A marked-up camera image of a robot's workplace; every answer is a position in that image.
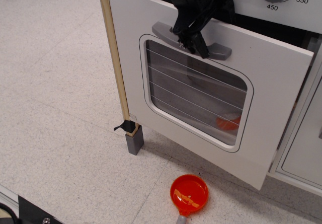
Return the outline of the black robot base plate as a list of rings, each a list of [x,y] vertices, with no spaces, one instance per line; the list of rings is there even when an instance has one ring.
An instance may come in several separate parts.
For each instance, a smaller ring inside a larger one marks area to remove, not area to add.
[[[58,220],[56,217],[45,212],[43,209],[29,202],[22,196],[18,196],[18,203],[20,223],[62,224],[62,222]]]

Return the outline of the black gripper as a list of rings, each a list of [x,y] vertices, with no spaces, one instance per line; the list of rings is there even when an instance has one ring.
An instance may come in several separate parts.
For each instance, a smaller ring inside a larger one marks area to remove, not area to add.
[[[208,58],[210,53],[200,32],[212,18],[234,24],[235,8],[233,0],[171,0],[178,10],[173,33],[183,45],[192,45],[195,53]]]

